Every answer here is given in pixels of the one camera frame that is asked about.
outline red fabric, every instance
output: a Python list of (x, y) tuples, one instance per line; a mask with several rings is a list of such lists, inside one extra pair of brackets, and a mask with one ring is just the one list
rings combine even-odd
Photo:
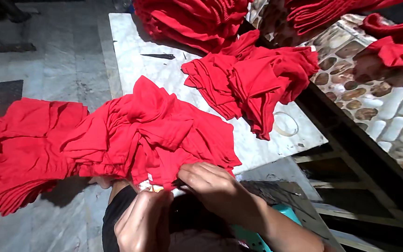
[(59, 147), (88, 115), (81, 103), (22, 98), (0, 117), (0, 213), (5, 216), (77, 172)]
[(80, 176), (109, 175), (171, 189), (181, 165), (206, 161), (231, 172), (233, 126), (180, 101), (141, 76), (133, 94), (106, 102), (63, 142)]
[(252, 1), (135, 0), (133, 6), (153, 39), (170, 38), (208, 53), (236, 40)]
[(367, 49), (376, 51), (385, 66), (403, 66), (403, 24), (381, 24), (381, 16), (370, 14), (363, 20), (362, 29), (378, 40)]
[(402, 3), (403, 0), (285, 0), (289, 10), (287, 21), (293, 23), (298, 35), (338, 20), (350, 12), (381, 9)]
[(243, 113), (258, 138), (270, 140), (273, 111), (280, 101), (293, 101), (319, 70), (310, 47), (266, 49), (255, 47), (259, 31), (243, 34), (218, 54), (181, 66), (185, 85), (197, 88), (207, 103), (225, 119)]

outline white marble table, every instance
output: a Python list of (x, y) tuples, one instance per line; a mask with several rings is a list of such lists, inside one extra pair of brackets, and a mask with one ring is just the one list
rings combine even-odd
[[(200, 58), (199, 56), (178, 49), (177, 45), (170, 47), (151, 42), (143, 31), (141, 23), (131, 14), (111, 13), (109, 18), (124, 94), (131, 94), (136, 80), (144, 75), (158, 87), (165, 88), (169, 94), (175, 93), (178, 99), (219, 116), (197, 89), (184, 85), (187, 75), (182, 73), (181, 65)], [(140, 55), (148, 53), (169, 53), (176, 58), (167, 60)], [(233, 169), (234, 174), (240, 174), (328, 142), (294, 102), (288, 105), (278, 103), (276, 111), (285, 112), (294, 118), (299, 125), (298, 134), (286, 137), (273, 130), (270, 133), (270, 141), (259, 140), (250, 132), (250, 126), (243, 118), (227, 121), (234, 126), (234, 151), (243, 163)]]

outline tape roll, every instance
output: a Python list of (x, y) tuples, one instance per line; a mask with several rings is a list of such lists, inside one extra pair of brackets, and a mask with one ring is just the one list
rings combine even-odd
[(298, 133), (298, 131), (299, 131), (298, 123), (294, 120), (293, 117), (289, 116), (288, 114), (286, 114), (284, 112), (274, 112), (273, 117), (276, 117), (277, 115), (280, 115), (280, 114), (284, 114), (284, 115), (290, 117), (293, 120), (293, 122), (295, 123), (296, 129), (295, 129), (295, 131), (293, 133), (288, 133), (288, 132), (283, 131), (281, 128), (279, 128), (278, 124), (276, 123), (276, 118), (274, 119), (273, 129), (276, 130), (277, 133), (279, 133), (279, 134), (281, 134), (283, 136), (294, 136), (294, 135), (296, 135)]

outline gray concrete floor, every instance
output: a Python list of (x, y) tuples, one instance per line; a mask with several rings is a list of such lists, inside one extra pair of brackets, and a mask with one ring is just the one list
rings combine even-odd
[[(111, 0), (21, 3), (36, 8), (24, 24), (0, 22), (4, 44), (37, 51), (0, 53), (0, 82), (24, 80), (23, 96), (82, 102), (92, 112), (122, 95), (113, 49)], [(0, 216), (0, 252), (101, 252), (110, 190), (71, 178), (25, 208)]]

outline black scissors blade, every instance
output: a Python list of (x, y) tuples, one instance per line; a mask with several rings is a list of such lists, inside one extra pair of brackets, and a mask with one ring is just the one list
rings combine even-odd
[(182, 186), (187, 186), (187, 184), (185, 182), (183, 182), (181, 179), (177, 178), (176, 180), (174, 180), (171, 184), (172, 186), (175, 187), (182, 187)]
[(154, 58), (160, 58), (160, 59), (167, 59), (167, 60), (175, 59), (175, 56), (173, 54), (167, 54), (167, 53), (162, 53), (162, 54), (141, 54), (141, 55), (154, 57)]

